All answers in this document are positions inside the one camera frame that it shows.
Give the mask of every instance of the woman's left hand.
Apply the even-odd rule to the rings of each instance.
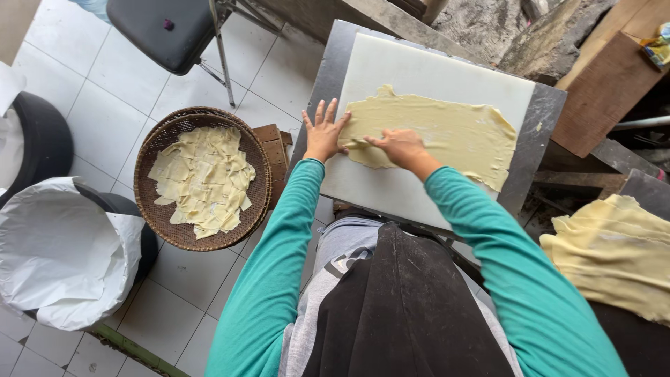
[[[335,153],[349,153],[349,150],[344,146],[337,144],[340,131],[351,118],[351,111],[347,111],[336,123],[333,123],[333,113],[337,108],[337,98],[328,105],[326,115],[324,116],[325,101],[321,100],[316,107],[316,115],[314,116],[314,125],[307,116],[307,111],[302,111],[302,119],[305,121],[307,128],[307,151],[303,155],[305,158],[315,158],[321,162],[326,162],[327,159],[335,156]]]

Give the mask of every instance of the white cutting board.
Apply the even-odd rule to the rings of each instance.
[[[383,84],[397,95],[492,105],[519,134],[535,83],[380,38],[357,34],[344,77],[337,114],[346,104],[377,95]],[[498,193],[479,186],[492,199]],[[400,168],[372,169],[341,154],[326,162],[321,193],[390,215],[450,230],[414,174]]]

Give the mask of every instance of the black chair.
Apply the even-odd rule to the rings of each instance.
[[[220,27],[233,12],[261,28],[278,35],[279,30],[245,0],[109,0],[107,15],[111,23],[158,65],[173,74],[187,74],[198,64],[228,90],[235,107],[223,50]],[[200,55],[216,37],[224,80],[201,61]]]

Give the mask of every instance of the dough sheet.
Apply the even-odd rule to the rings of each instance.
[[[552,222],[540,244],[584,297],[670,326],[670,222],[620,195]]]
[[[363,142],[365,135],[381,137],[385,128],[415,130],[426,150],[442,164],[500,192],[517,145],[517,133],[498,109],[420,97],[396,95],[391,85],[376,97],[350,102],[352,117],[339,143],[349,158],[371,168],[396,167],[384,151]]]
[[[256,170],[240,151],[237,128],[201,127],[179,135],[179,141],[158,154],[148,177],[157,181],[157,205],[177,203],[172,224],[193,224],[196,239],[240,223],[240,210]]]

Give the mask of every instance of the green floor trim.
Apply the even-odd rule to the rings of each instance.
[[[93,333],[97,334],[99,337],[104,338],[110,344],[114,345],[115,348],[119,348],[125,354],[135,356],[135,358],[142,361],[146,366],[150,366],[152,369],[158,370],[165,376],[189,377],[188,374],[182,372],[167,361],[147,351],[140,345],[137,345],[137,343],[134,341],[112,330],[112,328],[107,325],[100,325],[97,329],[95,329],[95,331],[93,331]]]

